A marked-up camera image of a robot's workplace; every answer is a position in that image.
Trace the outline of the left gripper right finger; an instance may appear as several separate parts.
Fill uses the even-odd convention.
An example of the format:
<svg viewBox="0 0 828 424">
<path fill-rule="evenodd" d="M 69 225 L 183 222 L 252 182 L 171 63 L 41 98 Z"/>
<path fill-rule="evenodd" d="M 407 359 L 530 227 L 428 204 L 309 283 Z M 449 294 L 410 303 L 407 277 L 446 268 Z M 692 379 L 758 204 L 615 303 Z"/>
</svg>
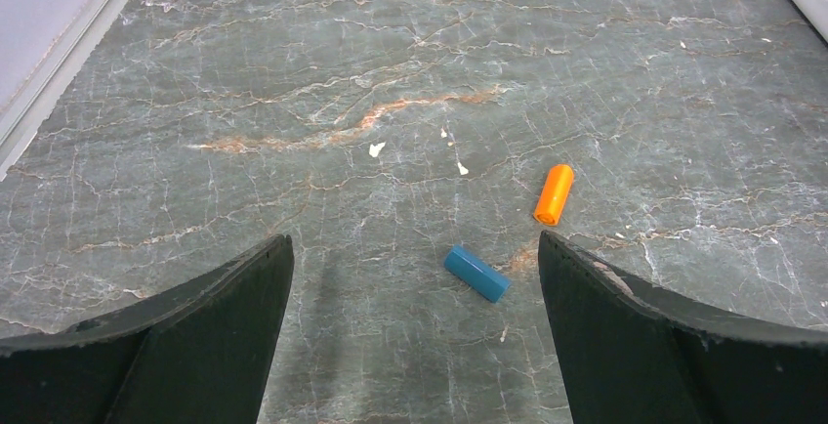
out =
<svg viewBox="0 0 828 424">
<path fill-rule="evenodd" d="M 827 335 L 750 318 L 542 232 L 541 290 L 577 423 L 823 423 Z"/>
</svg>

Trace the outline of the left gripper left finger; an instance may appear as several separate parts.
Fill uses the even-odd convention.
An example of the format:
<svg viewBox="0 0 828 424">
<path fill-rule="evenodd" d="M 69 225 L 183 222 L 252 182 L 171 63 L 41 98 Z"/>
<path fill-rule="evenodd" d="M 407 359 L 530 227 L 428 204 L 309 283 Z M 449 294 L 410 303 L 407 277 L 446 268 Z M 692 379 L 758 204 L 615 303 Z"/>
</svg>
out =
<svg viewBox="0 0 828 424">
<path fill-rule="evenodd" d="M 290 297 L 292 240 L 53 333 L 1 342 L 5 423 L 253 423 Z"/>
</svg>

